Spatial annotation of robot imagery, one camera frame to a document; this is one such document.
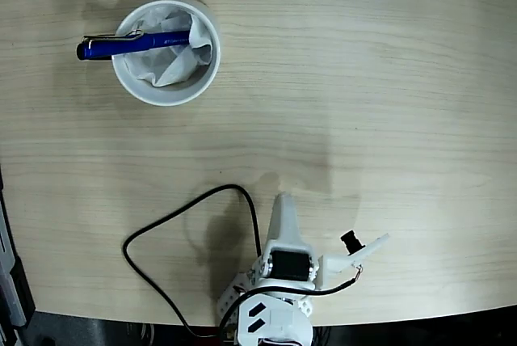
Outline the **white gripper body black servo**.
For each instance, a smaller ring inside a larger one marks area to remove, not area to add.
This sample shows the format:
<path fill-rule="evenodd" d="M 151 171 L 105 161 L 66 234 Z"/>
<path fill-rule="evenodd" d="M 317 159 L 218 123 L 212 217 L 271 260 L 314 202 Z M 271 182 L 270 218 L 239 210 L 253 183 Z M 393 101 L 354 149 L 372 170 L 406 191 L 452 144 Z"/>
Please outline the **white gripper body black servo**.
<path fill-rule="evenodd" d="M 315 290 L 318 267 L 310 244 L 268 240 L 263 254 L 253 265 L 250 283 L 254 288 L 280 286 Z"/>

